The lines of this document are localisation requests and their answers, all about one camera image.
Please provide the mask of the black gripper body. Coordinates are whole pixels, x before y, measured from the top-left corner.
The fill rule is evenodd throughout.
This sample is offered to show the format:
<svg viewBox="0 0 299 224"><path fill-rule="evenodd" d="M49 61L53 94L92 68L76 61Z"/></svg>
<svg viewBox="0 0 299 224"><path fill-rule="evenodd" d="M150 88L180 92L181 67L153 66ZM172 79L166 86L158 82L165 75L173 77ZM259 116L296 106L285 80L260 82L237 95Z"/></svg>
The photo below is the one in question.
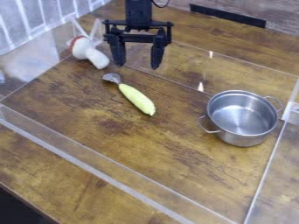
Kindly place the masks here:
<svg viewBox="0 0 299 224"><path fill-rule="evenodd" d="M121 42L152 43L152 40L130 31L157 30L157 36L162 37L165 45L172 43L172 22L153 21L152 5L160 8L154 0L125 0L125 19L102 22L105 26L104 40L110 44L116 39Z"/></svg>

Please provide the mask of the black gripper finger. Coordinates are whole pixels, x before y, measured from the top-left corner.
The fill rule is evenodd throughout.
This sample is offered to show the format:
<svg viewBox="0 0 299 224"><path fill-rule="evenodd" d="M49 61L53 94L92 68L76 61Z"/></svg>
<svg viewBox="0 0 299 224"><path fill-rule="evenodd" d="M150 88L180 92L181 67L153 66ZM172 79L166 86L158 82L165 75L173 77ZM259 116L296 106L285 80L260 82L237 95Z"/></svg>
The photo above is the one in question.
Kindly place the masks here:
<svg viewBox="0 0 299 224"><path fill-rule="evenodd" d="M110 49L110 53L113 57L113 62L117 67L121 67L126 62L125 42L114 34L108 35L106 42L109 43L109 49Z"/></svg>
<svg viewBox="0 0 299 224"><path fill-rule="evenodd" d="M153 35L153 44L150 47L150 67L156 69L162 61L164 48L166 47L166 35L164 29L158 29Z"/></svg>

